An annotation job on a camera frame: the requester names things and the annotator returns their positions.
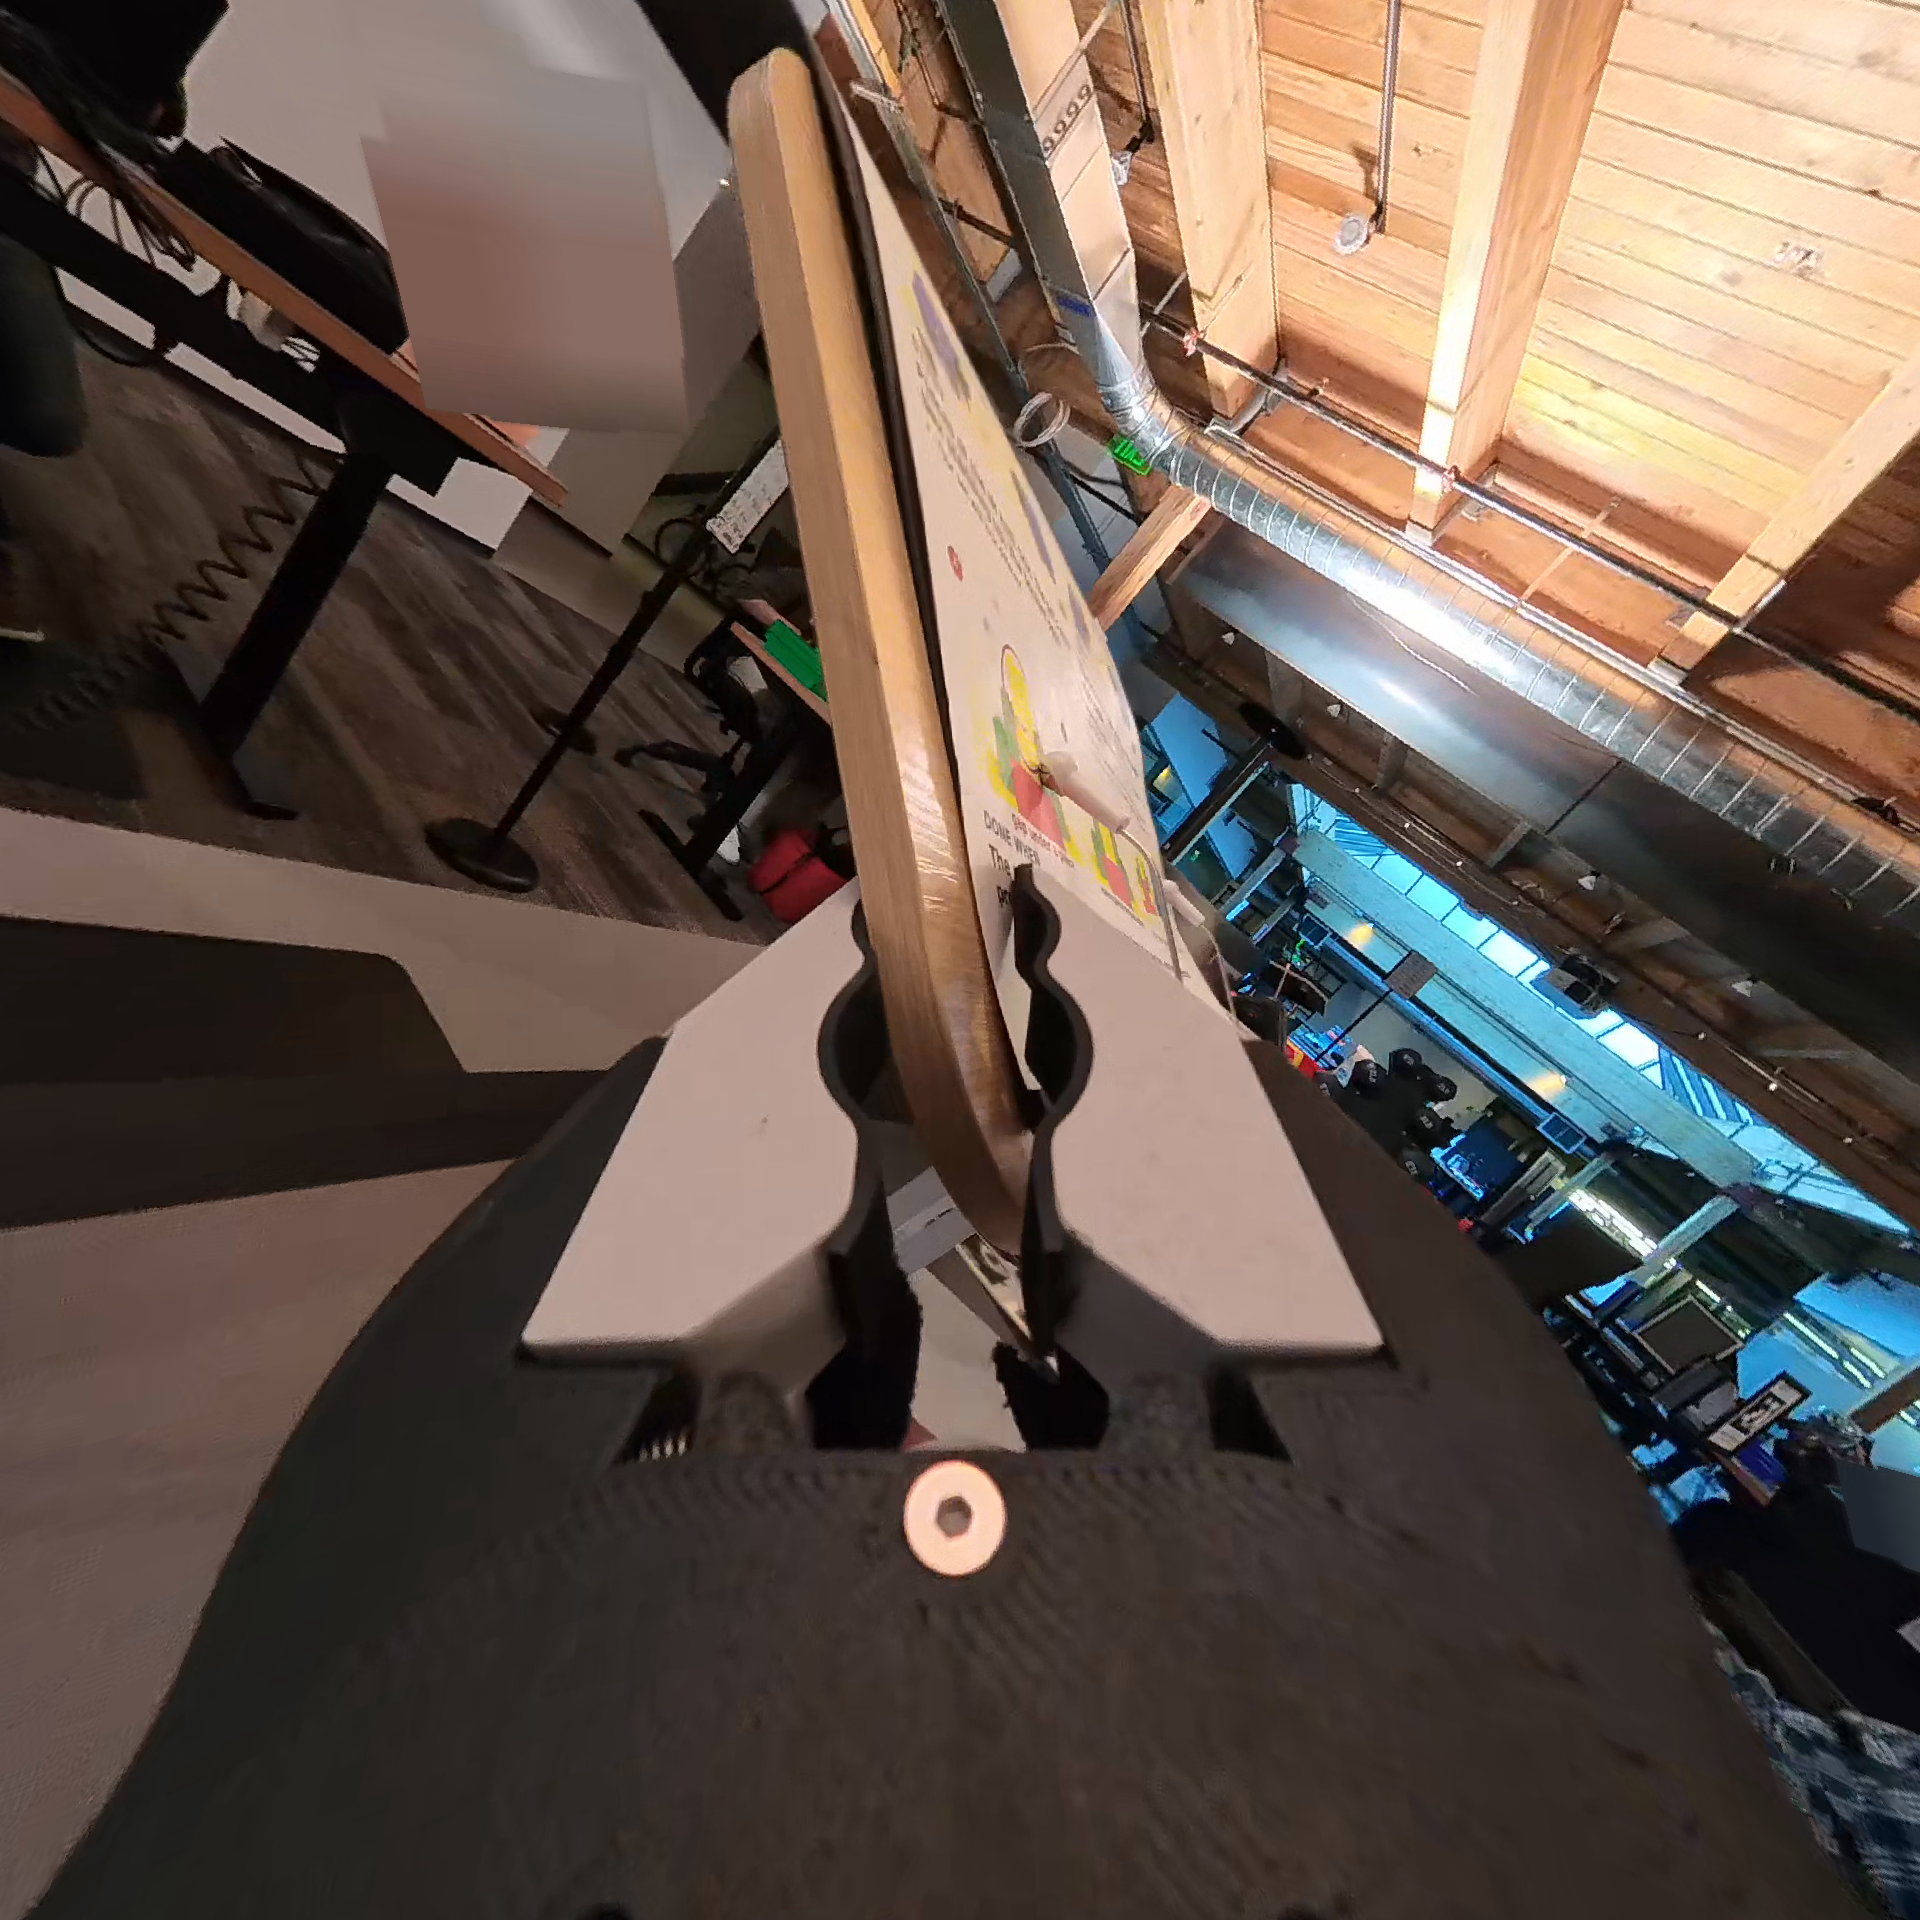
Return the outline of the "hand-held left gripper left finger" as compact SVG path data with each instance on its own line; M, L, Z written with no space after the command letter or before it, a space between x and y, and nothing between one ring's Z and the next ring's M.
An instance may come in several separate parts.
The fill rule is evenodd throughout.
M899 1449L918 1175L862 899L828 899L660 1041L520 1334L543 1365L748 1378L820 1449Z

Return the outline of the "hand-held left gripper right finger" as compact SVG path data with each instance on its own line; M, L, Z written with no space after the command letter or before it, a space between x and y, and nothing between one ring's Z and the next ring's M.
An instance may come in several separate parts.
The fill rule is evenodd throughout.
M1041 1094L1021 1229L1038 1355L1150 1374L1384 1355L1240 1025L1181 938L1134 941L1038 868L1011 887L1024 1058Z

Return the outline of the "red bag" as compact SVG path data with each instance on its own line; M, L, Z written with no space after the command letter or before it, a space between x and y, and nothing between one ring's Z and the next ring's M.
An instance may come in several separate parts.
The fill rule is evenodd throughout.
M843 827L779 827L748 865L748 889L783 924L798 924L855 874Z

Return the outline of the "black office chair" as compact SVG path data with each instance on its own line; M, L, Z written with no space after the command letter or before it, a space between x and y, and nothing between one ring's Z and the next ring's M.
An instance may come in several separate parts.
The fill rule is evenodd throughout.
M642 765L680 767L698 778L701 799L719 791L745 767L748 751L762 743L762 721L772 712L769 677L753 649L737 638L733 619L719 619L680 667L683 682L704 700L715 727L723 733L719 749L683 739L633 743L614 751L614 765L638 771Z

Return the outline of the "wooden desk with green bin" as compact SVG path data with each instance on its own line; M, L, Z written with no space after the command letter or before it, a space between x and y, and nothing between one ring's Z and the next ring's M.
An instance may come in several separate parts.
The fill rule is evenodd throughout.
M748 825L755 806L772 795L792 758L812 743L828 739L831 716L820 660L779 619L763 627L723 619L689 649L680 678L710 707L729 745L706 751L698 743L664 737L633 743L614 758L623 767L658 762L698 775L701 806L683 831L652 807L642 818L716 912L743 922L743 906L723 874L723 865L737 861L737 857L726 857L726 846Z

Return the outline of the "printed task instruction sheet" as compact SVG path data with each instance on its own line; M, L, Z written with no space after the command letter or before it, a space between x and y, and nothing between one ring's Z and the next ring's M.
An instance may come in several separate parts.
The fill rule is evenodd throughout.
M934 682L973 898L1011 975L1011 887L1054 877L1170 973L1198 983L1150 831L1139 733L1016 445L973 372L874 161L855 147L914 467Z

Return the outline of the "wooden desk with black legs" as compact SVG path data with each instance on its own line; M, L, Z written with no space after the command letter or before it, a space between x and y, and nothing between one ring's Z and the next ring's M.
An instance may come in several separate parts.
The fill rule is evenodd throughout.
M154 632L238 799L289 820L297 811L263 785L249 737L393 480L438 492L457 462L473 462L508 475L548 505L562 505L565 486L528 453L531 428L437 412L406 347L373 347L180 205L157 185L154 163L137 161L133 132L66 94L64 83L51 77L53 93L42 94L4 69L4 131L32 142L38 161L59 161L139 241L123 243L94 227L36 171L4 181L4 232L148 323L157 355L194 352L340 442L340 459L291 532L291 547L228 658L214 660L202 641L166 626Z

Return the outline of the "white printed sign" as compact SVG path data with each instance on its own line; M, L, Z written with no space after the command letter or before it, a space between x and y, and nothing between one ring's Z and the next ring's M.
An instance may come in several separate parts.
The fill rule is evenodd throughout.
M790 492L790 467L783 438L773 432L723 488L716 507L706 516L706 538L729 555L743 553L748 538Z

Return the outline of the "black bag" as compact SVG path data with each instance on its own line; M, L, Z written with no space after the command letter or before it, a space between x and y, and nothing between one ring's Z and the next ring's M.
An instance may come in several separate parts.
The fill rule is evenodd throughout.
M383 241L302 181L233 142L186 139L162 151L154 181L373 347L410 339Z

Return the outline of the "black stanchion post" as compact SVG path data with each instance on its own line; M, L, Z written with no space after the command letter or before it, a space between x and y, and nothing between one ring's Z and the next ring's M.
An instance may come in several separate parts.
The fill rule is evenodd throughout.
M715 549L715 535L698 532L664 562L658 581L642 593L638 608L630 617L625 627L614 638L609 649L589 677L582 691L570 707L558 712L548 724L548 745L528 778L517 783L511 803L492 820L473 818L444 818L423 831L423 839L437 858L461 877L471 877L496 895L531 895L541 885L541 868L534 853L517 843L516 831L520 827L531 806L557 778L565 755L589 737L593 715L620 682L620 677L636 664L643 638L670 608L672 598L693 581L698 564Z

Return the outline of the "grey rectangular air duct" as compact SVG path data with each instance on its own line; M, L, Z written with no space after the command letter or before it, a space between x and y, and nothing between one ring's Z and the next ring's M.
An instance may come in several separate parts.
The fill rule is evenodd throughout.
M1825 793L1692 715L1603 691L1594 664L1549 673L1540 707L1482 673L1394 569L1344 579L1223 522L1179 588L1217 621L1206 667L1311 743L1314 783L1514 938L1573 967L1573 1015L1637 1023L1798 1148L1917 1213L1917 922L1844 889L1860 838Z

